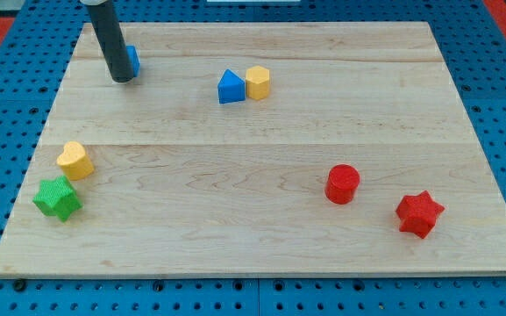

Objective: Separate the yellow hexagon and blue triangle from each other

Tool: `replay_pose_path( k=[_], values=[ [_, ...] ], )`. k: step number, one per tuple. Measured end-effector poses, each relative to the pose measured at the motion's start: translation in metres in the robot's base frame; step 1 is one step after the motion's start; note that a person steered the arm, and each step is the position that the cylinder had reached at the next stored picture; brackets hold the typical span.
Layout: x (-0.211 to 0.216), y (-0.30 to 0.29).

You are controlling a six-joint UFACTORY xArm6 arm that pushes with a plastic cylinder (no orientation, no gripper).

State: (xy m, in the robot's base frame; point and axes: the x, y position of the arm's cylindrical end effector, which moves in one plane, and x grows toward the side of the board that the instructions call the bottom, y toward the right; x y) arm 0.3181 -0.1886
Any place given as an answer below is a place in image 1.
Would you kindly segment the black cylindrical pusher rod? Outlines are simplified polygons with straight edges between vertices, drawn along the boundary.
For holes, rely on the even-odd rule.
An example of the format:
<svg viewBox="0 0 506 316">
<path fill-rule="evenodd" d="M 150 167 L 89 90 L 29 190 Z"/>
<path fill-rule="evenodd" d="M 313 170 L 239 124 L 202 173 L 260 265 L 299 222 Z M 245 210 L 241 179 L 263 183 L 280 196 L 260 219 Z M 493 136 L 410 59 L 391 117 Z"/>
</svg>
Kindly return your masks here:
<svg viewBox="0 0 506 316">
<path fill-rule="evenodd" d="M 87 8 L 112 80 L 128 83 L 133 76 L 127 45 L 112 0 L 81 0 Z"/>
</svg>

